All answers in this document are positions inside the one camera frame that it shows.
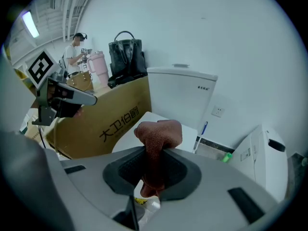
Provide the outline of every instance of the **fluorescent light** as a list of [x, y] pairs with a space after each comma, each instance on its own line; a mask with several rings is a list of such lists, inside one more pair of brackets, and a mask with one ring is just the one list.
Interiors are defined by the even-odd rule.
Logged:
[[36, 26], [34, 25], [34, 21], [32, 19], [32, 15], [31, 12], [28, 11], [25, 14], [23, 14], [22, 16], [24, 23], [26, 25], [26, 27], [28, 28], [29, 32], [31, 33], [32, 37], [36, 38], [39, 36], [39, 32], [36, 28]]

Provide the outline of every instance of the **black handbag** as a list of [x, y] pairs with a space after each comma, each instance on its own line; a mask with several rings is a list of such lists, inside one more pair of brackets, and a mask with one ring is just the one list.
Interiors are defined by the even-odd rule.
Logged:
[[[121, 33], [129, 33], [133, 39], [117, 41]], [[108, 86], [113, 88], [119, 84], [147, 75], [144, 53], [142, 52], [142, 41], [135, 39], [128, 31], [122, 31], [115, 37], [114, 42], [109, 43], [111, 57], [112, 77], [108, 80]]]

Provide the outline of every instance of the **brown cloth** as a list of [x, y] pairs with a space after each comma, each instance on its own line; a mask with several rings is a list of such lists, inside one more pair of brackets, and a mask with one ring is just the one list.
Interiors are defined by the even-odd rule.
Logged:
[[175, 148], [182, 143], [182, 125], [176, 120], [144, 121], [134, 133], [146, 148], [145, 173], [140, 194], [145, 198], [158, 196], [165, 188], [160, 168], [160, 151]]

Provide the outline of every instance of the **pink bottle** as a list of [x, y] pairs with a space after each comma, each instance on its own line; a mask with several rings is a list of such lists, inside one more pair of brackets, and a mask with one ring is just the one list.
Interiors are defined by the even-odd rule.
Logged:
[[[89, 61], [93, 62], [94, 71], [91, 69]], [[106, 87], [108, 85], [108, 69], [105, 61], [105, 56], [102, 51], [92, 54], [91, 57], [87, 59], [87, 67], [91, 73], [97, 74], [103, 87]]]

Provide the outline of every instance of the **wall socket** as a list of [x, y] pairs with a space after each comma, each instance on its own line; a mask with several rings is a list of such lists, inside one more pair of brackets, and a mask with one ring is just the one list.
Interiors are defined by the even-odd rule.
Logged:
[[215, 105], [211, 114], [217, 117], [222, 117], [223, 113], [225, 113], [225, 109]]

